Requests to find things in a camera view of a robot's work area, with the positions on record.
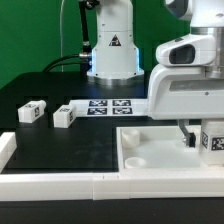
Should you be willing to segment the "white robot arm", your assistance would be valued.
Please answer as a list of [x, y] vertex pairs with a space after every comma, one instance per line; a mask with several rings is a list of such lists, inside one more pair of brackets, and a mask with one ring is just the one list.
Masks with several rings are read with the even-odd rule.
[[[87, 77], [122, 85], [144, 74], [133, 42], [132, 0], [79, 0], [97, 10], [96, 46]], [[190, 33], [157, 47], [158, 65], [148, 86], [148, 116], [175, 119], [188, 146], [189, 119], [224, 119], [224, 0], [164, 0], [172, 15], [190, 22]]]

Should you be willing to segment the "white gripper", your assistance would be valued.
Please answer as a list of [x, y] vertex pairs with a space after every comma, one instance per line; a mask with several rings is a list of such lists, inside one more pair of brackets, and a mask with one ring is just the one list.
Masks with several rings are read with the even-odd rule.
[[224, 0], [164, 0], [164, 5], [190, 22], [190, 33], [157, 47], [148, 115], [178, 120], [183, 142], [194, 148], [188, 119], [224, 118]]

